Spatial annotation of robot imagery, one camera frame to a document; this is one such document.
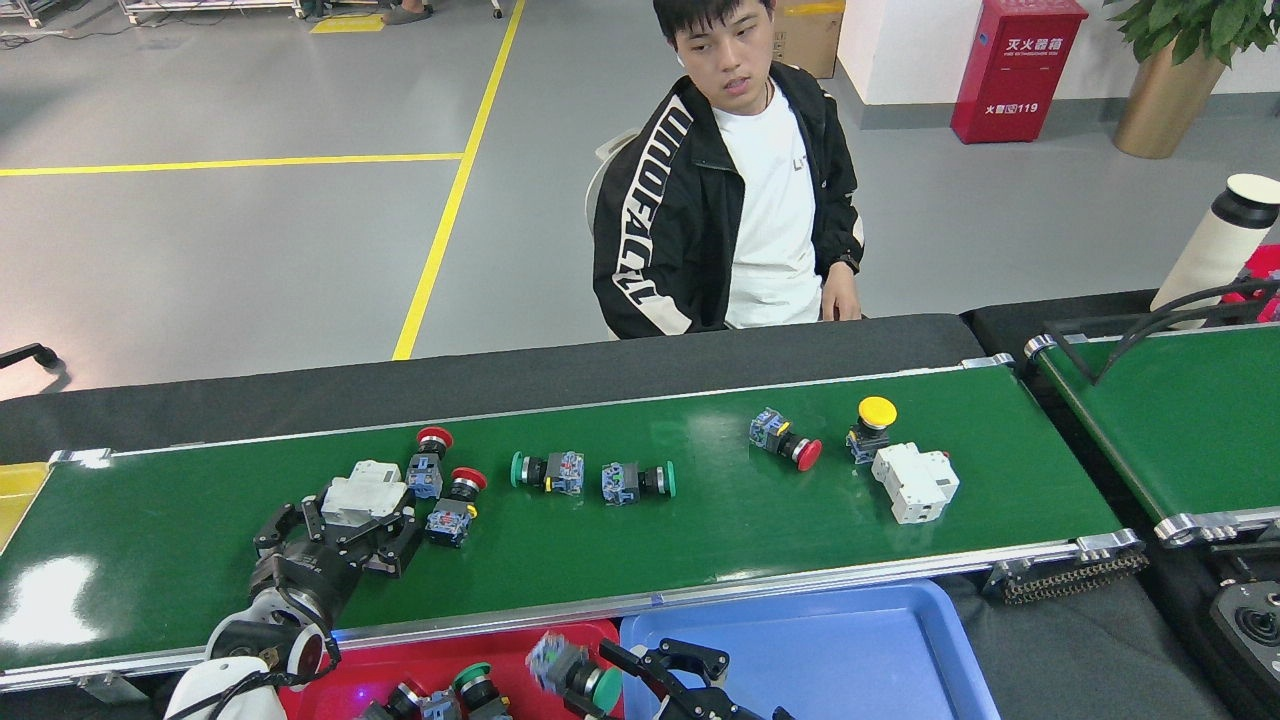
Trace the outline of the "person's left hand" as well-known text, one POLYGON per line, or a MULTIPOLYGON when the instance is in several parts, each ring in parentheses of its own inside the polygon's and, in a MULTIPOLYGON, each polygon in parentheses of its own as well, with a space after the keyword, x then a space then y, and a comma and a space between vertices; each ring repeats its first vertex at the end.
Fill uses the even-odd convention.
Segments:
POLYGON ((855 322, 863 318, 855 272, 845 261, 833 263, 822 284, 820 319, 823 322, 855 322))

